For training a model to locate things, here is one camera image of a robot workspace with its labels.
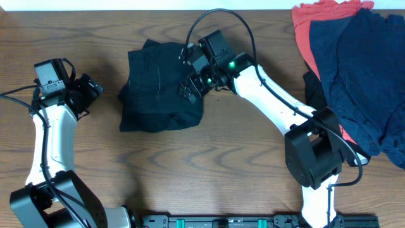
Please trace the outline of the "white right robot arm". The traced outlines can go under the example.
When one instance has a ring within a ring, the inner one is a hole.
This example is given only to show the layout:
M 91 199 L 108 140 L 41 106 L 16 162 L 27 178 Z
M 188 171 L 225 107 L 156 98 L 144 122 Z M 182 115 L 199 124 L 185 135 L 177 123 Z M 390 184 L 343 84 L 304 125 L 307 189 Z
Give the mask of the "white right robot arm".
M 210 90 L 224 87 L 257 107 L 281 132 L 285 163 L 302 187 L 300 226 L 366 227 L 363 217 L 338 215 L 335 189 L 342 164 L 351 158 L 361 168 L 359 156 L 337 129 L 337 118 L 327 108 L 316 110 L 283 90 L 246 53 L 209 54 L 200 49 L 180 55 L 193 67 L 179 86 L 180 94 L 194 103 Z

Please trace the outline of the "black shorts white waistband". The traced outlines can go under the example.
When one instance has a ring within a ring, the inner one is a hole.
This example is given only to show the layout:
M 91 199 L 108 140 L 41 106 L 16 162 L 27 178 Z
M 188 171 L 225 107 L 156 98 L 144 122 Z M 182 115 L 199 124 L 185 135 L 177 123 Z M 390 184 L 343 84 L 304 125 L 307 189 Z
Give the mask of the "black shorts white waistband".
M 118 95 L 120 131 L 155 133 L 199 125 L 203 101 L 191 103 L 178 94 L 181 81 L 194 71 L 178 60 L 182 47 L 148 39 L 142 49 L 128 52 L 129 76 Z

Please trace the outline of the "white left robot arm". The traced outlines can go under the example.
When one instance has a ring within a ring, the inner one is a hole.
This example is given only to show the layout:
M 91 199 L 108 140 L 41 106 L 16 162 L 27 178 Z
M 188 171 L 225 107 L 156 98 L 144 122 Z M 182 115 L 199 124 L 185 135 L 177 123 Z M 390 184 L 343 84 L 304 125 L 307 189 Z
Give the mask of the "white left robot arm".
M 78 120 L 102 92 L 85 73 L 39 77 L 28 106 L 35 125 L 33 164 L 25 187 L 9 201 L 24 227 L 134 227 L 127 207 L 104 207 L 75 172 Z

